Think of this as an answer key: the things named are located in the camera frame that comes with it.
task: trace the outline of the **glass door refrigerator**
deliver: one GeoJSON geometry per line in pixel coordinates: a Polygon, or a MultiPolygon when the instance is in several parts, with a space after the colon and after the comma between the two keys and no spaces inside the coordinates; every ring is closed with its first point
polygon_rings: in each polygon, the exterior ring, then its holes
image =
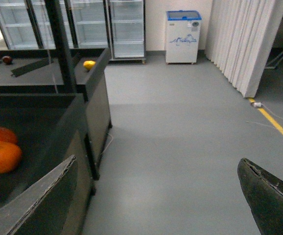
{"type": "MultiPolygon", "coordinates": [[[[73,40],[64,0],[62,17],[70,48],[73,40]]],[[[9,49],[55,48],[45,0],[0,0],[0,28],[9,49]]]]}
{"type": "Polygon", "coordinates": [[[114,60],[145,62],[144,0],[107,0],[114,60]]]}
{"type": "MultiPolygon", "coordinates": [[[[43,48],[54,49],[55,44],[53,40],[48,13],[46,10],[45,0],[30,0],[30,1],[32,3],[33,11],[35,13],[38,28],[41,34],[43,48]]],[[[68,20],[67,8],[64,0],[60,0],[59,3],[60,3],[61,13],[63,17],[65,32],[67,35],[69,47],[73,48],[74,46],[73,46],[71,29],[68,20]]]]}
{"type": "Polygon", "coordinates": [[[42,43],[24,0],[0,0],[0,29],[9,49],[38,49],[42,43]]]}
{"type": "Polygon", "coordinates": [[[103,0],[70,0],[79,48],[106,48],[106,14],[103,0]]]}

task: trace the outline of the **white curtain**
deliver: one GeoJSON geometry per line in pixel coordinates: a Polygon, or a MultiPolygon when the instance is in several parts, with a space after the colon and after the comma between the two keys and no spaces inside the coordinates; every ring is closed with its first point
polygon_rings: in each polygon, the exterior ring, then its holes
{"type": "Polygon", "coordinates": [[[255,97],[283,0],[213,0],[205,53],[243,97],[255,97]]]}

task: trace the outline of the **yellow fruit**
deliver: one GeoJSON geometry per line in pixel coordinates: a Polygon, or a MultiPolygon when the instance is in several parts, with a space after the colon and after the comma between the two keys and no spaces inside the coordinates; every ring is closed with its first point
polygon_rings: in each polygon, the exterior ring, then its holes
{"type": "Polygon", "coordinates": [[[87,60],[87,61],[84,62],[83,66],[84,66],[85,69],[91,70],[92,67],[95,65],[95,63],[96,62],[93,61],[93,60],[87,60]]]}

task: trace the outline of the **chest freezer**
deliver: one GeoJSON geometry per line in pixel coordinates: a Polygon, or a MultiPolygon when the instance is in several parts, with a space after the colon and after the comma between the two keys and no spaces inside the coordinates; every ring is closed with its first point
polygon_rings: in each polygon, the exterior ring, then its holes
{"type": "Polygon", "coordinates": [[[167,11],[165,62],[196,63],[201,16],[198,11],[167,11]]]}

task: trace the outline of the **yellow floor line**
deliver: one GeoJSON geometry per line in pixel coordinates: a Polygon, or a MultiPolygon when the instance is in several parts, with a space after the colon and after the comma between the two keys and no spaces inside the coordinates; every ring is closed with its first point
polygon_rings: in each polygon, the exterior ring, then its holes
{"type": "MultiPolygon", "coordinates": [[[[255,100],[252,99],[252,98],[248,98],[248,100],[249,100],[250,102],[255,102],[255,100]]],[[[275,121],[274,118],[271,117],[263,108],[258,108],[258,110],[259,110],[259,111],[262,113],[262,115],[264,115],[265,118],[268,119],[268,120],[272,123],[272,125],[274,125],[274,127],[283,135],[283,127],[281,127],[281,125],[279,125],[279,124],[277,123],[277,121],[275,121]]]]}

